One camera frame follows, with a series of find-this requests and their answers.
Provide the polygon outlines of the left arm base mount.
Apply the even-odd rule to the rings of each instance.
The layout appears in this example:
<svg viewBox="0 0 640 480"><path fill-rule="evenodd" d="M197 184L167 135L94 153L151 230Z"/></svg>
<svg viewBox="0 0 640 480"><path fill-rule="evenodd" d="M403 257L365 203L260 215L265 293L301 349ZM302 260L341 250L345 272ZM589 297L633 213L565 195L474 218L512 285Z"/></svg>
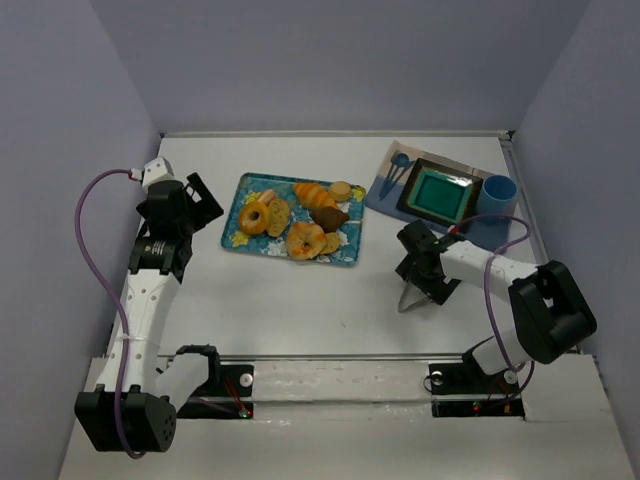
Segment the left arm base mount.
<svg viewBox="0 0 640 480"><path fill-rule="evenodd" d="M252 401L255 367L251 363L222 363L219 352L211 345L185 345L167 365L195 357L207 364L207 379L201 382L180 407L180 419L250 420L254 417Z"/></svg>

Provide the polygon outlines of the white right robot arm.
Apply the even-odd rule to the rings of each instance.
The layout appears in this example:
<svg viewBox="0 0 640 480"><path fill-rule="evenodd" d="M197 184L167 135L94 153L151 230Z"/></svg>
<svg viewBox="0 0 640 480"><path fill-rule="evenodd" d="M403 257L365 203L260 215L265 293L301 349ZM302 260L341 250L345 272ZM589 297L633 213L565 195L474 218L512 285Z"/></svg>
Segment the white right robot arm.
<svg viewBox="0 0 640 480"><path fill-rule="evenodd" d="M423 293L420 305L443 305L462 282L483 291L492 336L460 362L434 367L428 378L445 394L479 388L528 362L548 365L593 335L596 319L569 269L511 260L476 246L452 228L442 237L420 220L397 235L406 255L395 271Z"/></svg>

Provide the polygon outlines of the orange twisted ring bread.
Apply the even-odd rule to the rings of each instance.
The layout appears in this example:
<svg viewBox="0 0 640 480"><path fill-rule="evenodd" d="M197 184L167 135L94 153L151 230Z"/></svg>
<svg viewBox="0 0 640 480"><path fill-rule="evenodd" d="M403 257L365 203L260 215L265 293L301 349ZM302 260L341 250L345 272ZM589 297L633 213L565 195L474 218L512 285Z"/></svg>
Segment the orange twisted ring bread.
<svg viewBox="0 0 640 480"><path fill-rule="evenodd" d="M323 229L317 224L308 222L294 223L285 240L288 255L296 261L315 258L326 245L327 236Z"/></svg>

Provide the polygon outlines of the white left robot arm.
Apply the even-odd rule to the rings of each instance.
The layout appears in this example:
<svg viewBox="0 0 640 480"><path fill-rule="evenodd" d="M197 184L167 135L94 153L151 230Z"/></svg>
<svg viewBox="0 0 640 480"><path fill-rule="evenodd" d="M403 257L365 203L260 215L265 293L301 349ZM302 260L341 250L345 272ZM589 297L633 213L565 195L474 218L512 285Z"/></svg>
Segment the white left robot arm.
<svg viewBox="0 0 640 480"><path fill-rule="evenodd" d="M143 223L123 291L109 294L120 324L107 362L93 389L77 395L74 412L95 450L140 459L169 449L186 404L206 406L226 419L248 420L253 413L224 377L212 345L184 345L166 370L157 370L160 341L192 256L193 236L221 217L222 207L197 173L186 181L150 168L122 173L143 187L145 198L137 207Z"/></svg>

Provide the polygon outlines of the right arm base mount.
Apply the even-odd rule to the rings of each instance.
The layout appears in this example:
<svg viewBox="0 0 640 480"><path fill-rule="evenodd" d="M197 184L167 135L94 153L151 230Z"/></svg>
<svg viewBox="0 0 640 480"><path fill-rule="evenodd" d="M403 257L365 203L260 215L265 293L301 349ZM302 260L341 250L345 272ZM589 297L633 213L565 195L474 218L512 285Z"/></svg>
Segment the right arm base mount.
<svg viewBox="0 0 640 480"><path fill-rule="evenodd" d="M430 363L423 387L435 418L525 418L518 375L509 369L488 375L471 354Z"/></svg>

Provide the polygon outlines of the metal serving tongs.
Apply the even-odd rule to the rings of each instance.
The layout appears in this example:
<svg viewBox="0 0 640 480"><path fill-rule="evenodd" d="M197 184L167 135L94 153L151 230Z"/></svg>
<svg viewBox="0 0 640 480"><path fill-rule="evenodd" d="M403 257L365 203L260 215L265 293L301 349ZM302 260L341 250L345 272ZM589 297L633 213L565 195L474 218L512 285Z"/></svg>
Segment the metal serving tongs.
<svg viewBox="0 0 640 480"><path fill-rule="evenodd" d="M409 313L433 303L434 301L429 294L422 292L413 284L405 282L398 301L397 311L400 314Z"/></svg>

